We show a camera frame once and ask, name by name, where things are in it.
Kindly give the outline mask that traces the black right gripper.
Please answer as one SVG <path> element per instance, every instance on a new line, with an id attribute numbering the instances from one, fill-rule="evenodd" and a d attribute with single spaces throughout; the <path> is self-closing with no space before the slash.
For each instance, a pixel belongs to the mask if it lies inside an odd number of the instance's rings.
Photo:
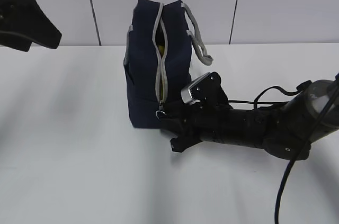
<path id="1" fill-rule="evenodd" d="M 197 103 L 159 111 L 158 119 L 163 130 L 176 135 L 170 140 L 172 151 L 182 153 L 204 141 L 237 146 L 238 138 L 227 128 L 232 110 L 229 104 Z"/>

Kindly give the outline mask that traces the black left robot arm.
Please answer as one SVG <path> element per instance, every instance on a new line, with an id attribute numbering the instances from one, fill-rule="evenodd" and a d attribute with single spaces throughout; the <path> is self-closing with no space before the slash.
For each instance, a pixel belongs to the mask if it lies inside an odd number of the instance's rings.
<path id="1" fill-rule="evenodd" d="M 36 0 L 1 0 L 1 45 L 27 52 L 32 44 L 57 49 L 62 33 Z"/>

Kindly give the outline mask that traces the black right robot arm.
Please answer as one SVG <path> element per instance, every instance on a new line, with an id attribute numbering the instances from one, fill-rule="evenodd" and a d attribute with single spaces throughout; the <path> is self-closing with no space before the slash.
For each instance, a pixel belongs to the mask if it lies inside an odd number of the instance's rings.
<path id="1" fill-rule="evenodd" d="M 175 134 L 172 151 L 203 141 L 265 150 L 277 158 L 305 160 L 311 144 L 338 130 L 337 80 L 306 81 L 287 102 L 253 101 L 235 109 L 217 72 L 206 73 L 181 90 L 181 100 L 156 112 L 162 129 Z"/>

